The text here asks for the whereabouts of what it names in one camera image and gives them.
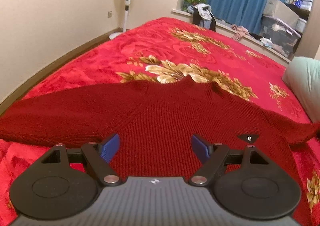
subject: light green pillow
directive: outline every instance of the light green pillow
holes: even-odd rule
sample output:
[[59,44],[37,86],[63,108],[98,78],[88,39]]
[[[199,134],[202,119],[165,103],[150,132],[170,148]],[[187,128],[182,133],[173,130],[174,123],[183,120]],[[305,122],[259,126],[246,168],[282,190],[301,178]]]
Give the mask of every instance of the light green pillow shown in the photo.
[[320,121],[320,61],[294,57],[282,80],[296,95],[312,122]]

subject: floral blanket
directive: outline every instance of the floral blanket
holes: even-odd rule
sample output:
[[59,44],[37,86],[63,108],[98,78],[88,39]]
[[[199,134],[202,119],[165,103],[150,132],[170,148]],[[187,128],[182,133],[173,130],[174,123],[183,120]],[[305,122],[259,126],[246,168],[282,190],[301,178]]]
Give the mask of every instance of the floral blanket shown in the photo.
[[[294,121],[308,116],[281,80],[284,67],[216,32],[161,18],[122,34],[69,62],[35,86],[25,99],[89,84],[148,80],[172,83],[187,74]],[[0,226],[16,214],[9,200],[12,181],[48,148],[0,140]],[[316,139],[292,149],[310,206],[310,225],[320,224],[320,151]]]

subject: silver bolt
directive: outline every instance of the silver bolt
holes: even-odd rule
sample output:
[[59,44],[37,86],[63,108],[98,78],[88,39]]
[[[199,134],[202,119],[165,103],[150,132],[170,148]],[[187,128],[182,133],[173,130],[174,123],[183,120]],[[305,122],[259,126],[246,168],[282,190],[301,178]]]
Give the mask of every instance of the silver bolt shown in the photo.
[[120,178],[116,175],[107,175],[103,178],[106,183],[117,183]]
[[204,184],[204,183],[206,183],[206,181],[207,181],[207,179],[201,175],[196,175],[191,178],[191,182],[193,182],[195,184]]

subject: wooden baseboard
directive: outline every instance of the wooden baseboard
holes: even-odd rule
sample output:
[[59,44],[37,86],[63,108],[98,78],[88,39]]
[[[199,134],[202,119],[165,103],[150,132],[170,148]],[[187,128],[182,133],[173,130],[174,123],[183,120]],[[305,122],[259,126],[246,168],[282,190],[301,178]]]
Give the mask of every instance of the wooden baseboard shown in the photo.
[[42,70],[37,72],[31,78],[26,80],[21,86],[19,86],[14,92],[12,92],[3,102],[0,103],[0,115],[16,100],[22,99],[35,85],[47,78],[50,74],[58,70],[60,67],[73,60],[74,58],[86,53],[87,51],[95,48],[96,46],[109,41],[109,35],[114,32],[121,32],[120,28],[114,29],[106,34],[103,34],[79,47],[61,56],[54,62],[50,63]]

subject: ribbed sweater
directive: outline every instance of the ribbed sweater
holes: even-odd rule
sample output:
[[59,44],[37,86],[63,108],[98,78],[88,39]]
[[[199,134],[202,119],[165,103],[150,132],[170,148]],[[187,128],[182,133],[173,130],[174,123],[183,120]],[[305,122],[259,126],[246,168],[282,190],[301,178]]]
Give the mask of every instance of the ribbed sweater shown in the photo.
[[[189,178],[201,165],[191,149],[192,134],[231,149],[248,144],[239,135],[254,134],[258,136],[254,145],[302,188],[290,145],[303,144],[319,127],[296,123],[231,95],[215,82],[197,84],[187,76],[174,84],[97,84],[21,100],[0,118],[0,138],[79,147],[118,133],[120,149],[111,166],[123,178]],[[294,218],[310,225],[309,214],[303,194]]]

